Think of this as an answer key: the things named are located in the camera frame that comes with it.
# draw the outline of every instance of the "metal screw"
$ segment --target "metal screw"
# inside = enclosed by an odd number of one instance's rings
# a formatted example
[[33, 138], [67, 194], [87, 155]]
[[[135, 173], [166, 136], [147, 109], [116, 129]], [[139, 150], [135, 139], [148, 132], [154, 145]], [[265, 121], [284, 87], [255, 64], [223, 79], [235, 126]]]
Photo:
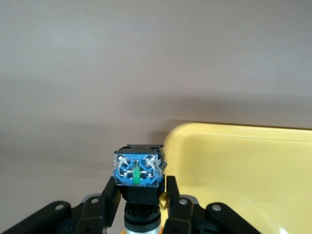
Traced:
[[56, 211], [59, 211], [59, 210], [61, 210], [61, 209], [63, 209], [64, 208], [64, 205], [63, 204], [59, 204], [59, 205], [57, 205], [56, 207], [55, 207], [55, 210]]
[[93, 199], [91, 200], [91, 203], [93, 203], [93, 204], [94, 204], [94, 203], [98, 203], [98, 198], [96, 198], [96, 197], [93, 198]]
[[222, 209], [221, 209], [221, 206], [215, 204], [215, 205], [213, 205], [213, 210], [214, 211], [221, 211]]
[[179, 200], [179, 203], [180, 203], [181, 205], [186, 205], [186, 204], [187, 204], [187, 200], [184, 199], [184, 198], [182, 198], [182, 199]]

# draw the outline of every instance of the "yellow tray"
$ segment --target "yellow tray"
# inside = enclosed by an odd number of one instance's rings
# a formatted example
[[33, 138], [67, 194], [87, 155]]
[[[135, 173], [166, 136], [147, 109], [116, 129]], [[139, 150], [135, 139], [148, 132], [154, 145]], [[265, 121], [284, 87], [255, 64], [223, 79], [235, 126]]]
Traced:
[[189, 123], [165, 154], [202, 207], [223, 202], [264, 234], [312, 234], [312, 131]]

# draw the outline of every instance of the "white wall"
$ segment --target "white wall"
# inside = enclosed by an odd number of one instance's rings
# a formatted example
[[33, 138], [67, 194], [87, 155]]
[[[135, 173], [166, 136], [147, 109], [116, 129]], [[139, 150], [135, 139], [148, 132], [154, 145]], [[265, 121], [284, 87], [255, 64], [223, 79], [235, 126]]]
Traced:
[[1, 1], [0, 231], [186, 121], [312, 128], [311, 25], [303, 0]]

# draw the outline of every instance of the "silver cylinder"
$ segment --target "silver cylinder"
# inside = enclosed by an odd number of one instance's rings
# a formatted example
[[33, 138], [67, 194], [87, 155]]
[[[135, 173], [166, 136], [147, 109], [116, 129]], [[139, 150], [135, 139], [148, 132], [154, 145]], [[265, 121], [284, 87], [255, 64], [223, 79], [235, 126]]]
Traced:
[[148, 231], [148, 232], [145, 232], [145, 233], [136, 233], [136, 232], [133, 232], [131, 230], [128, 230], [126, 228], [126, 234], [158, 234], [161, 230], [161, 225], [159, 225], [157, 228], [155, 228], [154, 230], [151, 230], [151, 231]]

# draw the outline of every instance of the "black plastic part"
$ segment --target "black plastic part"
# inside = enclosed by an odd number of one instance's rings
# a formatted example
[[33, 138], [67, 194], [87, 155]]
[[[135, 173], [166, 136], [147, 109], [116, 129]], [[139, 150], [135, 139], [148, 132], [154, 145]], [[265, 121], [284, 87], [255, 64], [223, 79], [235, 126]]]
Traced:
[[168, 196], [168, 215], [170, 215], [171, 207], [173, 206], [176, 199], [180, 197], [179, 188], [176, 183], [176, 177], [168, 175], [167, 176], [167, 196]]
[[127, 145], [115, 151], [114, 154], [158, 154], [158, 159], [164, 159], [163, 145]]
[[102, 234], [104, 204], [104, 198], [101, 196], [94, 196], [85, 201], [75, 234]]
[[104, 227], [111, 227], [120, 203], [121, 194], [115, 179], [111, 176], [101, 196], [105, 199]]
[[194, 204], [192, 233], [210, 234], [222, 233], [221, 227], [207, 219], [206, 210], [198, 204]]
[[[213, 205], [218, 205], [221, 210], [213, 210]], [[260, 232], [244, 220], [238, 213], [232, 210], [227, 205], [216, 202], [209, 204], [206, 207], [206, 213], [209, 215], [210, 220], [219, 223], [221, 226], [227, 229], [227, 233], [232, 234], [260, 234]]]
[[158, 205], [162, 188], [120, 186], [122, 197], [135, 204]]
[[126, 203], [125, 227], [137, 233], [154, 230], [160, 225], [160, 209], [158, 205], [142, 205]]
[[183, 205], [176, 199], [172, 205], [163, 234], [191, 234], [193, 203], [189, 199], [183, 200], [187, 203]]
[[72, 208], [71, 217], [56, 225], [57, 234], [74, 234], [76, 232], [76, 227], [81, 218], [83, 206], [84, 203], [80, 203], [76, 207]]
[[71, 206], [65, 201], [55, 201], [27, 217], [3, 234], [33, 234], [45, 231], [54, 232], [54, 225], [69, 218]]

